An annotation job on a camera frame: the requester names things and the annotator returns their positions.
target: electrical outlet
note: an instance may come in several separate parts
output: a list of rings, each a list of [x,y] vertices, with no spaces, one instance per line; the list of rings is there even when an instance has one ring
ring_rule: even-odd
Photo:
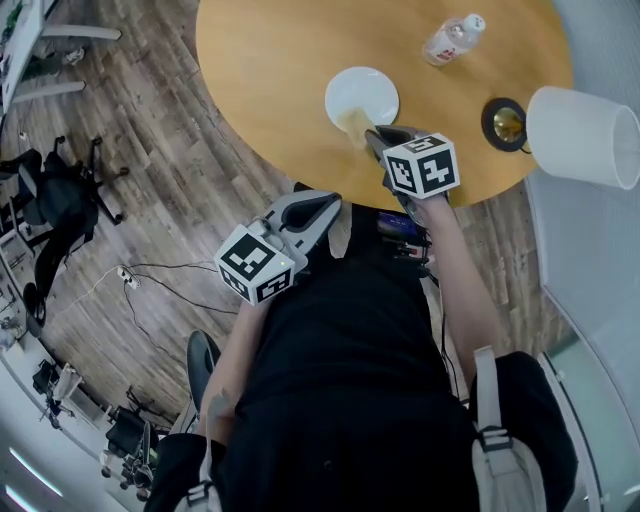
[[[138,280],[138,278],[122,265],[118,267],[118,275],[120,276],[120,279],[122,279],[134,290],[140,288],[140,281]]]

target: wooden floor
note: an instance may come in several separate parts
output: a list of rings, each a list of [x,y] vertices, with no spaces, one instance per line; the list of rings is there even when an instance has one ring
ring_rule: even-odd
[[[69,260],[54,283],[43,340],[85,377],[87,391],[100,402],[125,404],[132,385],[172,415],[188,399],[184,366],[134,325],[115,272],[72,303],[120,263],[211,261],[238,223],[291,190],[286,177],[235,135],[210,98],[195,48],[197,8],[197,0],[61,0],[54,20],[117,27],[123,37],[92,44],[87,58],[57,79],[85,80],[83,93],[13,108],[1,144],[3,159],[28,147],[46,153],[54,137],[64,134],[69,143],[63,155],[75,161],[86,159],[90,138],[100,135],[105,172],[131,168],[130,177],[102,192],[114,212],[126,212],[126,222],[116,228],[101,217],[94,240]],[[71,48],[71,42],[58,41],[56,48]],[[337,253],[347,238],[348,211],[332,232]],[[458,214],[513,348],[535,353],[563,338],[568,327],[541,294],[524,187]],[[26,262],[25,275],[32,265]],[[213,273],[144,273],[196,302],[226,310],[239,306]],[[141,281],[129,296],[153,343],[182,360],[189,333],[201,328],[224,345],[233,315],[193,307]],[[437,301],[431,302],[438,325]]]

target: round wooden table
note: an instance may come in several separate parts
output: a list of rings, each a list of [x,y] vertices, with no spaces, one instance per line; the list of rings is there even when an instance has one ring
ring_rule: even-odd
[[[479,46],[445,67],[429,65],[425,40],[472,12],[487,22]],[[541,86],[572,85],[549,0],[201,0],[196,37],[209,92],[240,137],[291,179],[376,208],[400,210],[383,170],[324,108],[327,85],[343,69],[379,69],[400,95],[396,124],[454,142],[457,206],[495,196],[536,167],[530,155],[486,142],[486,102],[507,96],[526,109]]]

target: white plate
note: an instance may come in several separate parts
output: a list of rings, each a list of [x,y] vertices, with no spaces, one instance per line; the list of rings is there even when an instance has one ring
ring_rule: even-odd
[[[393,82],[373,68],[349,68],[329,82],[324,106],[333,124],[345,110],[362,107],[373,124],[391,124],[398,115],[400,98]]]

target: lamp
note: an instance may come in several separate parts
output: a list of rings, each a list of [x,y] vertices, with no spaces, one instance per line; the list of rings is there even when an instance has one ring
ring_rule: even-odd
[[[640,177],[640,123],[613,101],[558,87],[542,87],[527,113],[496,98],[482,112],[487,140],[502,151],[528,141],[548,174],[631,190]]]

